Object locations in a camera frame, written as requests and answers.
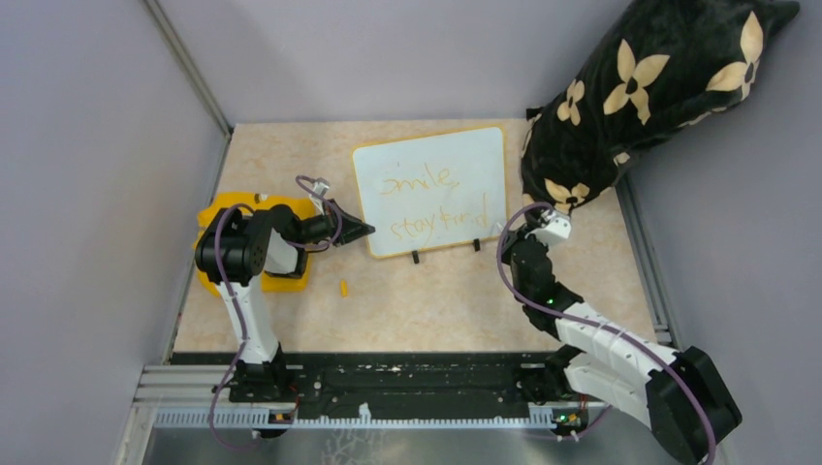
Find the white whiteboard yellow rim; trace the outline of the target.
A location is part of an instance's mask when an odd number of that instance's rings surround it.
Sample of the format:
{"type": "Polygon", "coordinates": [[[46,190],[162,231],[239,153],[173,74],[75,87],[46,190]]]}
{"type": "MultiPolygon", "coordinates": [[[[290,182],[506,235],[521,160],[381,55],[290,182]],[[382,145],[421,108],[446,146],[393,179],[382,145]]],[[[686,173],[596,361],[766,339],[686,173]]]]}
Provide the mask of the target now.
{"type": "Polygon", "coordinates": [[[375,259],[498,237],[508,219],[498,125],[364,144],[351,154],[375,259]]]}

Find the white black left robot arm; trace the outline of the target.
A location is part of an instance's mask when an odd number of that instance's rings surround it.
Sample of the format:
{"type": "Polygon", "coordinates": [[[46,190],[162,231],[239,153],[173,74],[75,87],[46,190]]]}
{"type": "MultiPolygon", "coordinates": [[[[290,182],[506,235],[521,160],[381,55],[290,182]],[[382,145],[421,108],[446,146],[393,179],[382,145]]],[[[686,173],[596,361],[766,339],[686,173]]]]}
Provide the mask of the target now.
{"type": "Polygon", "coordinates": [[[268,401],[283,398],[291,376],[263,293],[266,277],[296,280],[308,258],[376,232],[330,200],[301,218],[283,203],[247,214],[236,204],[215,214],[195,246],[195,264],[223,299],[238,340],[231,387],[251,385],[268,401]]]}

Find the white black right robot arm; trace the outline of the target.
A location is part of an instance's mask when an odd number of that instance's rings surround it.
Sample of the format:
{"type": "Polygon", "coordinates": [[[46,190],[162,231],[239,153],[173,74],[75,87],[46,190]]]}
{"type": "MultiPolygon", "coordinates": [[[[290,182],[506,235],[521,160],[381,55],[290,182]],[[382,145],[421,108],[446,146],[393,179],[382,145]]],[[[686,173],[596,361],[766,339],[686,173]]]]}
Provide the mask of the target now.
{"type": "Polygon", "coordinates": [[[532,234],[505,232],[497,265],[539,330],[561,342],[547,364],[558,399],[596,397],[644,425],[680,464],[710,460],[743,414],[708,353],[644,339],[610,321],[553,274],[548,246],[532,234]]]}

